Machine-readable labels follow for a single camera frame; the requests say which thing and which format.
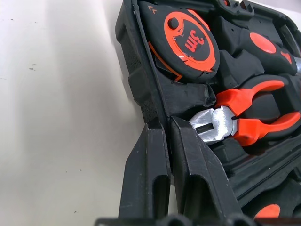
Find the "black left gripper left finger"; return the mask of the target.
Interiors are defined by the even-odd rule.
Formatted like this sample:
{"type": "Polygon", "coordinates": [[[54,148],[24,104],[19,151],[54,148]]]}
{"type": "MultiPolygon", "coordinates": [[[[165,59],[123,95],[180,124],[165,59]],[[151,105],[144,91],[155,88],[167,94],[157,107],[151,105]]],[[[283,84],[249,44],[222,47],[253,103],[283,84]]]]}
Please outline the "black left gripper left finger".
{"type": "Polygon", "coordinates": [[[125,164],[119,217],[165,217],[171,169],[166,135],[158,121],[150,121],[125,164]]]}

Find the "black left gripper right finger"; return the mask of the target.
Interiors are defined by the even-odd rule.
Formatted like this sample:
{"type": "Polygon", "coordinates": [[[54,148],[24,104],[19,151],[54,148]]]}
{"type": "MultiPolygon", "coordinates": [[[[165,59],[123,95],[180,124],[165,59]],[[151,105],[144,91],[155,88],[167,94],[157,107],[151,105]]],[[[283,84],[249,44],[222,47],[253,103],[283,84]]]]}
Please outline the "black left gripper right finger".
{"type": "Polygon", "coordinates": [[[170,150],[179,213],[187,218],[240,214],[224,168],[188,121],[170,120],[170,150]]]}

